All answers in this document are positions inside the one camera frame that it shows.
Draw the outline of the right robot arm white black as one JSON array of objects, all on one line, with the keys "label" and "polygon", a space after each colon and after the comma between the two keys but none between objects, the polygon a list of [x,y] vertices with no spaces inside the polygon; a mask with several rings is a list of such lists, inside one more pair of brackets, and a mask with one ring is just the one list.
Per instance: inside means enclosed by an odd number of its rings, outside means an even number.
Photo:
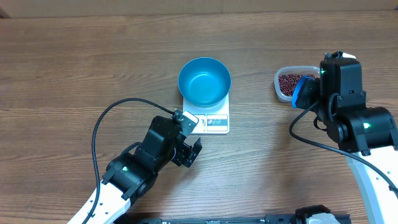
[{"label": "right robot arm white black", "polygon": [[368,107],[362,66],[341,51],[325,54],[318,78],[301,78],[292,106],[316,114],[337,147],[295,139],[345,156],[370,223],[397,223],[397,125],[384,107]]}]

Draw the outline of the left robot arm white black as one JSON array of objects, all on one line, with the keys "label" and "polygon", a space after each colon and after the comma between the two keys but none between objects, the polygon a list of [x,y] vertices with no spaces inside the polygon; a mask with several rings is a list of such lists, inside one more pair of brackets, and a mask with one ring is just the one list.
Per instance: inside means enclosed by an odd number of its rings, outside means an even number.
[{"label": "left robot arm white black", "polygon": [[199,139],[193,146],[184,140],[198,123],[188,111],[176,112],[171,118],[156,116],[144,140],[126,148],[107,165],[98,199],[93,192],[69,224],[114,223],[153,187],[167,163],[190,167],[202,145]]}]

